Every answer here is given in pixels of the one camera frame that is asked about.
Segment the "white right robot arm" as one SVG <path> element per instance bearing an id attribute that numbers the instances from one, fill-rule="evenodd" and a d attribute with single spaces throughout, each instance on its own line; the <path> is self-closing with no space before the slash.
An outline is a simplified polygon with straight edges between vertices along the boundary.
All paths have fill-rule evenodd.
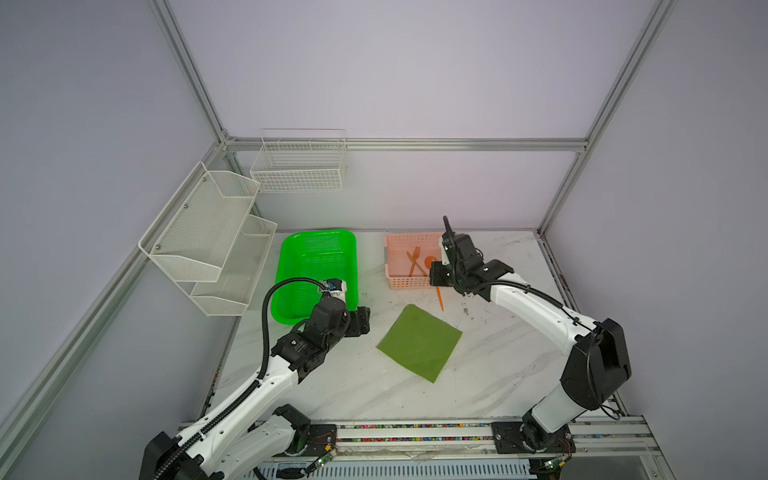
<path id="1" fill-rule="evenodd" d="M 467 234 L 450 227 L 441 236 L 441 258 L 430 266 L 430 284 L 479 296 L 543 334 L 564 356 L 556 386 L 522 417 L 521 447 L 542 452 L 556 434 L 587 411 L 600 410 L 632 376 L 623 327 L 567 307 L 525 281 L 513 267 L 482 252 Z"/>

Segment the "green paper napkin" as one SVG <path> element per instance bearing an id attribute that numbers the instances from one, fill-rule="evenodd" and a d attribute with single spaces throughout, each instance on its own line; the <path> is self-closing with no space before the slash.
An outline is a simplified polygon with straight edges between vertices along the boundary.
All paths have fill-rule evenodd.
<path id="1" fill-rule="evenodd" d="M 463 332 L 416 305 L 407 305 L 377 349 L 408 371 L 435 383 Z"/>

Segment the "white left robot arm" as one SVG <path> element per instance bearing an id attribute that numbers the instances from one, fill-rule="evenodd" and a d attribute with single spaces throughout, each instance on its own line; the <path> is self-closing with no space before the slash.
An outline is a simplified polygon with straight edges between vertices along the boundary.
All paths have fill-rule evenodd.
<path id="1" fill-rule="evenodd" d="M 342 339 L 368 334 L 370 315 L 368 307 L 350 310 L 343 299 L 322 295 L 310 317 L 277 340 L 264 370 L 178 434 L 161 432 L 150 440 L 139 477 L 237 479 L 274 455 L 299 450 L 309 420 L 294 407 L 283 405 L 259 427 L 252 425 Z"/>

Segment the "orange plastic fork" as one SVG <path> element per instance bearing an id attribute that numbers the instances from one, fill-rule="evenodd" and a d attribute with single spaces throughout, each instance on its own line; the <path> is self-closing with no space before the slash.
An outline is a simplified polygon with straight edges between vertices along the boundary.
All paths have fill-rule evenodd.
<path id="1" fill-rule="evenodd" d="M 410 261 L 410 270 L 409 270 L 410 277 L 414 276 L 414 272 L 416 270 L 418 270 L 424 277 L 428 276 L 428 272 L 419 263 L 420 253 L 421 253 L 421 248 L 419 246 L 416 246 L 412 251 L 406 252 L 407 258 Z"/>

